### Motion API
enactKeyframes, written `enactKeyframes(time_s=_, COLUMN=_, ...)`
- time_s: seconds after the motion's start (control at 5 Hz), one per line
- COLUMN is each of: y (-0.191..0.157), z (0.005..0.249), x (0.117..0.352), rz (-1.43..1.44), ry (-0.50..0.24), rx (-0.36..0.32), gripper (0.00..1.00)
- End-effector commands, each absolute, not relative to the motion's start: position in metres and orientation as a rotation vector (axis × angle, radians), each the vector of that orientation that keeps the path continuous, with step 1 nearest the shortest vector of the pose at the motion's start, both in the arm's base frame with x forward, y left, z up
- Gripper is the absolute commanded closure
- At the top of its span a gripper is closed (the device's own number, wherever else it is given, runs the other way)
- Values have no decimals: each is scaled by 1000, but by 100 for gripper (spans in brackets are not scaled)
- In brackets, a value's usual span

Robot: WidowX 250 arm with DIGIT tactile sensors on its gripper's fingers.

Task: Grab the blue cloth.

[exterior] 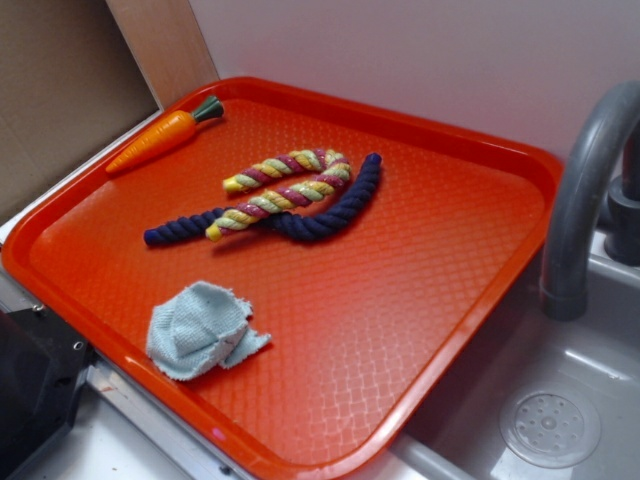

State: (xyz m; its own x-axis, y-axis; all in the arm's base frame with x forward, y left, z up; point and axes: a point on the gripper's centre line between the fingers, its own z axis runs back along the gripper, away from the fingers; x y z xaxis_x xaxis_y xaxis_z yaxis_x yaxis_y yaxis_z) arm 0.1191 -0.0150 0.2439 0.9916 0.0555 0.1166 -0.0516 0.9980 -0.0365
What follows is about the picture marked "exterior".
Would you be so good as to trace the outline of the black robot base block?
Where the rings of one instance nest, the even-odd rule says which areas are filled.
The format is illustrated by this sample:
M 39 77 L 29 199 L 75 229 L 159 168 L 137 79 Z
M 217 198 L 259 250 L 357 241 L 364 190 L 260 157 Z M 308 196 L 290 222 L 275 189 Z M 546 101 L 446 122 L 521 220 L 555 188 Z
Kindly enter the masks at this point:
M 1 314 L 1 477 L 15 479 L 72 429 L 92 347 L 45 307 Z

